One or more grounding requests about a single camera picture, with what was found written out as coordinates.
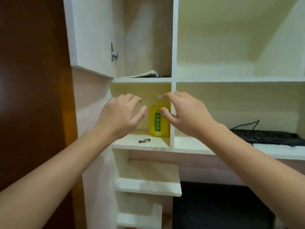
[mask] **open cabinet door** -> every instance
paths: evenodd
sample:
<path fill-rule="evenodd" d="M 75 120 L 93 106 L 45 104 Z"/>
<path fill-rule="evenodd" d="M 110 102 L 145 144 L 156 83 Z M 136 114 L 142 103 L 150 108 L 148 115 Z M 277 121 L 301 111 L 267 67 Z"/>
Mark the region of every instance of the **open cabinet door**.
<path fill-rule="evenodd" d="M 114 77 L 112 0 L 64 0 L 71 66 Z"/>

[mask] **plastic bottle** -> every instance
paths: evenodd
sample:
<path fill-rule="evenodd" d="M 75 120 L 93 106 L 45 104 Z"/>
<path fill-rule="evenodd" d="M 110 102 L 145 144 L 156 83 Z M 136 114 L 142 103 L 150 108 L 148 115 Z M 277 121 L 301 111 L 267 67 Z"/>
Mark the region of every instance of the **plastic bottle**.
<path fill-rule="evenodd" d="M 149 133 L 155 137 L 169 137 L 170 123 L 162 116 L 161 108 L 170 111 L 170 103 L 158 95 L 157 104 L 152 105 L 149 111 Z"/>

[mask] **cable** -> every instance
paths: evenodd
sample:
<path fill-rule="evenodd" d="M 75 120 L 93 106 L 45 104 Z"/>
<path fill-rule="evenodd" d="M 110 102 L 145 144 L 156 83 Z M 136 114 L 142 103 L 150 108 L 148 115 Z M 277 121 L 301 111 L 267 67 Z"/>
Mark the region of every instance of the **cable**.
<path fill-rule="evenodd" d="M 232 130 L 232 129 L 236 129 L 236 128 L 238 128 L 238 127 L 246 126 L 246 125 L 252 125 L 252 124 L 255 124 L 255 125 L 254 125 L 254 127 L 253 127 L 253 129 L 252 129 L 252 130 L 254 130 L 254 129 L 255 129 L 255 127 L 258 125 L 258 123 L 259 123 L 259 122 L 260 122 L 260 120 L 257 120 L 257 121 L 252 122 L 252 123 L 248 123 L 248 124 L 244 124 L 244 125 L 238 125 L 238 126 L 236 126 L 236 127 L 231 128 L 230 130 Z"/>

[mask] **keyboard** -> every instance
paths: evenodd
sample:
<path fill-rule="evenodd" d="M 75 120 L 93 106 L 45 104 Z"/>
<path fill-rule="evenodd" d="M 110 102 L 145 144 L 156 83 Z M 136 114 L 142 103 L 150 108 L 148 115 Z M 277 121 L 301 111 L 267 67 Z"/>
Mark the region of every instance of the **keyboard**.
<path fill-rule="evenodd" d="M 231 129 L 231 131 L 250 144 L 305 146 L 305 140 L 296 133 L 243 129 Z"/>

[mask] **bottle label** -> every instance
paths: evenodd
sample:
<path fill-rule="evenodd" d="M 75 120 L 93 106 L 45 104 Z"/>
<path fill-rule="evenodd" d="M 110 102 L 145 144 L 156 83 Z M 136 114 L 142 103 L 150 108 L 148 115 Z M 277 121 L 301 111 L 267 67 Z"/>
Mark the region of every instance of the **bottle label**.
<path fill-rule="evenodd" d="M 161 131 L 161 113 L 155 113 L 155 131 Z"/>

